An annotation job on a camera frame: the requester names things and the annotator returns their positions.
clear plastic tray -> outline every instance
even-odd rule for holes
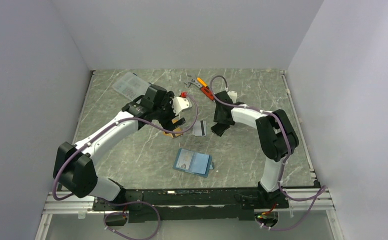
[[[144,95],[149,86],[150,84],[148,82],[144,81],[133,72],[127,72],[125,75],[118,78],[112,87],[116,92],[133,101],[138,96]]]

marble tabletop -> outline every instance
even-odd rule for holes
[[[298,134],[294,113],[286,88],[277,69],[112,69],[94,72],[81,113],[76,141],[108,123],[129,102],[112,88],[112,84],[126,72],[136,73],[145,81],[174,91],[188,91],[199,106],[198,120],[207,123],[207,135],[194,136],[191,131],[170,138],[161,131],[144,126],[106,153],[95,166],[97,174],[111,178],[128,189],[164,188],[222,188],[254,187],[260,180],[265,162],[257,131],[243,124],[231,126],[222,137],[211,132],[214,125],[215,104],[198,88],[183,83],[186,74],[196,74],[206,83],[215,75],[223,75],[229,90],[238,93],[238,101],[263,110],[286,111]],[[223,81],[215,80],[215,92],[223,89]],[[182,113],[188,126],[195,111]],[[207,178],[172,168],[179,148],[210,154],[215,169]],[[311,186],[313,181],[303,143],[295,149],[285,168],[285,186]]]

red object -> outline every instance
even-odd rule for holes
[[[213,97],[213,95],[211,94],[211,91],[210,91],[210,89],[208,88],[208,87],[202,87],[202,88],[200,88],[200,90],[211,100],[211,101],[213,101],[214,100],[214,97]]]
[[[276,203],[273,204],[272,208],[271,208],[269,211],[265,211],[265,212],[262,213],[262,214],[263,214],[263,215],[268,215],[268,214],[270,214],[270,213],[273,211],[273,209],[275,209],[275,207],[276,207]]]

blue card holder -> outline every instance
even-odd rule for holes
[[[206,178],[210,170],[212,157],[208,154],[198,153],[180,148],[176,155],[173,168],[175,170],[195,174]]]

orange handle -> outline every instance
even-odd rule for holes
[[[197,81],[201,83],[201,85],[203,85],[204,87],[207,87],[207,84],[203,80],[201,80],[201,78],[197,77]]]
[[[200,90],[211,100],[211,101],[214,101],[214,97],[213,95],[211,94],[211,91],[208,87],[202,87],[200,88]]]

